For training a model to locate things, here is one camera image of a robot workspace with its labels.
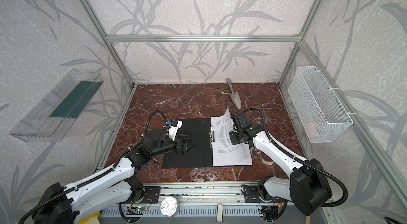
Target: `stack of paper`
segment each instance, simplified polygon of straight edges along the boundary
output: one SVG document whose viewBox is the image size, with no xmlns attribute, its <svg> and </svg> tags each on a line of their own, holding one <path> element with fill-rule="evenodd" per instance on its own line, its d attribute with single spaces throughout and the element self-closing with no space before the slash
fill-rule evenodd
<svg viewBox="0 0 407 224">
<path fill-rule="evenodd" d="M 233 121 L 229 109 L 219 117 L 211 117 L 214 142 L 212 144 L 214 166 L 242 166 L 251 165 L 249 145 L 241 143 L 232 145 L 229 132 L 233 131 Z"/>
</svg>

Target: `open clipboard folder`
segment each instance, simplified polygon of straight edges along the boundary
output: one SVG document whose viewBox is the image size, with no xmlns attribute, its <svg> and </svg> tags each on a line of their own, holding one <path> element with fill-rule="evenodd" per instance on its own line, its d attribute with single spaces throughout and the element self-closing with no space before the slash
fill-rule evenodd
<svg viewBox="0 0 407 224">
<path fill-rule="evenodd" d="M 182 127 L 177 133 L 189 135 L 197 143 L 187 154 L 165 154 L 162 168 L 252 165 L 249 145 L 231 144 L 229 132 L 233 122 L 229 109 L 220 117 L 179 120 Z"/>
</svg>

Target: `silver metal can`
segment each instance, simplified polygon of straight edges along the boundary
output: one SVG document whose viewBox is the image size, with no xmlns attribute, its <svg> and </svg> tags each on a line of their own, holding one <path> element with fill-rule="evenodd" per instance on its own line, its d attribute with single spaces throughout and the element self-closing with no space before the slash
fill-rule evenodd
<svg viewBox="0 0 407 224">
<path fill-rule="evenodd" d="M 180 202 L 175 197 L 166 197 L 161 202 L 160 210 L 164 216 L 174 216 L 180 211 Z"/>
</svg>

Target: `metal shovel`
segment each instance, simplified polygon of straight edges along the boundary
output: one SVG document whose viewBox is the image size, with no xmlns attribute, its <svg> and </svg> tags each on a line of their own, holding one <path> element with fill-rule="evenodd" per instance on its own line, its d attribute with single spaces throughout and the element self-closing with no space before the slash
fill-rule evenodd
<svg viewBox="0 0 407 224">
<path fill-rule="evenodd" d="M 242 108 L 242 103 L 241 103 L 241 101 L 240 101 L 239 93 L 238 93 L 237 91 L 236 91 L 236 92 L 233 92 L 233 88 L 232 88 L 232 86 L 231 86 L 231 80 L 230 80 L 230 78 L 227 78 L 227 79 L 226 79 L 226 82 L 227 82 L 227 84 L 229 85 L 229 87 L 230 87 L 230 89 L 231 89 L 231 93 L 230 93 L 229 95 L 230 95 L 231 100 L 233 101 L 233 104 L 234 104 L 238 109 L 241 109 L 241 108 Z"/>
</svg>

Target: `leaf pattern wallpaper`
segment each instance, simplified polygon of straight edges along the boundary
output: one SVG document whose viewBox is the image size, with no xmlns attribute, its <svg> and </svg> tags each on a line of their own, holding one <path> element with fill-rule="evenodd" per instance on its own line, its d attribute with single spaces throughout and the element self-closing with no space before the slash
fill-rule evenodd
<svg viewBox="0 0 407 224">
<path fill-rule="evenodd" d="M 78 0 L 0 0 L 0 219 L 14 224 L 55 182 L 90 175 L 130 87 Z M 72 68 L 104 81 L 58 143 L 10 130 Z"/>
<path fill-rule="evenodd" d="M 298 34 L 314 0 L 90 0 L 108 34 Z M 293 43 L 115 43 L 135 82 L 277 82 Z"/>
<path fill-rule="evenodd" d="M 305 40 L 357 110 L 379 144 L 407 178 L 407 0 L 324 0 Z M 407 212 L 353 132 L 331 143 L 310 144 L 287 92 L 298 54 L 282 84 L 288 110 L 308 157 L 347 181 L 350 196 L 338 207 L 344 223 L 405 221 Z M 334 188 L 339 198 L 341 192 Z"/>
</svg>

